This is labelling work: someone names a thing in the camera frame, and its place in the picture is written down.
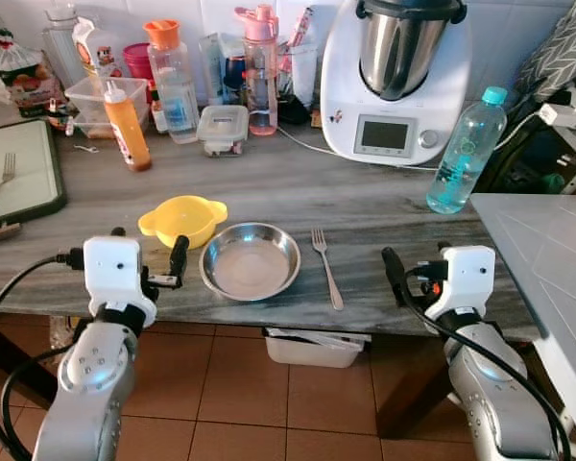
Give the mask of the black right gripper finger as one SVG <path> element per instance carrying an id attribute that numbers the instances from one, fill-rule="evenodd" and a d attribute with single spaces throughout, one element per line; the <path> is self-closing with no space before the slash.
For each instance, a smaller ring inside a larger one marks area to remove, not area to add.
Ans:
<path id="1" fill-rule="evenodd" d="M 406 278 L 406 269 L 393 247 L 384 247 L 380 251 L 383 259 L 384 274 L 395 294 L 410 294 Z"/>

